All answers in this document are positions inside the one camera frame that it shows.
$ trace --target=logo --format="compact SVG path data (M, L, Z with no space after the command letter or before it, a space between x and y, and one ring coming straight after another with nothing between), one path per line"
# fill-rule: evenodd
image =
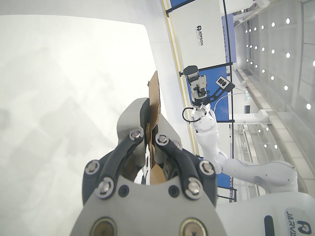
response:
M198 40L198 46L202 46L204 44L204 40L202 38L201 26L196 27L196 35Z
M308 234L308 235L312 234L311 226L307 221L297 221L297 224L302 225L301 227L298 227L298 231L300 233Z
M299 210L296 208L288 208L288 209L290 212L286 211L286 217L288 221L288 230L290 232L290 236L300 235L299 232L304 235L312 234L311 225L307 221L302 221L302 220L294 221L296 219L295 218L296 215L301 216L297 213Z

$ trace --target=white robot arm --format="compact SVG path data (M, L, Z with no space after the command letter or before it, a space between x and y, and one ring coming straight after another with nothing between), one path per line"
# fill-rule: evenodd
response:
M199 75L197 66L185 68L184 75L191 88L191 104L194 107L189 122L196 132L204 159L213 163L216 173L223 172L231 177L257 184L268 193L297 191L297 172L291 164L283 161L254 164L228 158L219 150L216 115L209 103L211 97L214 100L219 97L215 96L218 91L207 97L206 77ZM220 77L216 83L223 91L229 92L234 88L234 85L223 77Z

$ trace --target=ceiling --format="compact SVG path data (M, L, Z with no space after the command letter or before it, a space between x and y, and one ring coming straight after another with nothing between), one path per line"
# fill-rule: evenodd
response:
M280 0L242 26L242 68L315 166L315 0Z

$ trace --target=joyson logo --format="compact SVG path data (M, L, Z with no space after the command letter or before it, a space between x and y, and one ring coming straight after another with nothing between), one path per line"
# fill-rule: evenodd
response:
M204 44L204 41L202 39L201 26L196 27L196 35L198 40L198 46L202 46Z

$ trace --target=black cable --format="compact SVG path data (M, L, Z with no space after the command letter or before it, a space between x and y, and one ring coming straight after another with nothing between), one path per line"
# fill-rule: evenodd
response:
M193 107L186 107L185 109L183 109L182 117L183 117L183 119L184 119L185 121L191 123L191 122L197 122L197 121L199 121L199 120L201 119L201 117L200 117L199 119L197 119L197 120L187 120L187 119L185 119L185 117L184 117L184 112L185 112L187 109L192 109L192 110L193 110L194 108L193 108Z

